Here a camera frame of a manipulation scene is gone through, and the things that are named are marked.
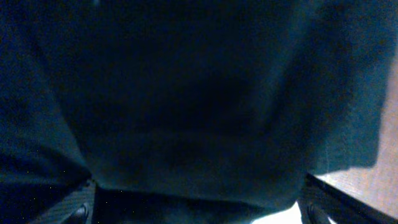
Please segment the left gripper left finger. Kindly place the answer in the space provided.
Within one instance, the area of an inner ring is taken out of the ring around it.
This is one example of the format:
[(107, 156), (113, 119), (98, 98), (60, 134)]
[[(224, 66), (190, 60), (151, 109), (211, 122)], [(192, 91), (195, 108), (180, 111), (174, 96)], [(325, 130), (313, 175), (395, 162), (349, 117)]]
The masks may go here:
[(50, 208), (45, 209), (30, 224), (90, 224), (95, 205), (95, 183), (87, 180)]

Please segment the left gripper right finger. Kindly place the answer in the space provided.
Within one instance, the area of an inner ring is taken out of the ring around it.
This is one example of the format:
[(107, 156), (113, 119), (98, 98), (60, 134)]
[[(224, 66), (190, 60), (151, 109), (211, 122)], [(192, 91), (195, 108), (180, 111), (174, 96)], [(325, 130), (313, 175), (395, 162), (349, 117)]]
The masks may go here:
[(303, 224), (397, 224), (396, 218), (360, 202), (310, 174), (305, 176), (305, 186), (297, 203)]

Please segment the black shorts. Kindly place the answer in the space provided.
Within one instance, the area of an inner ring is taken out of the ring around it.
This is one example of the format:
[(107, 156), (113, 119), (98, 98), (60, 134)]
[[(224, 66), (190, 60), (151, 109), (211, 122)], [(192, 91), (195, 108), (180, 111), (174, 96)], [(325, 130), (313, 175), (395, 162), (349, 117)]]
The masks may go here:
[(396, 1), (2, 1), (1, 222), (229, 223), (371, 168)]

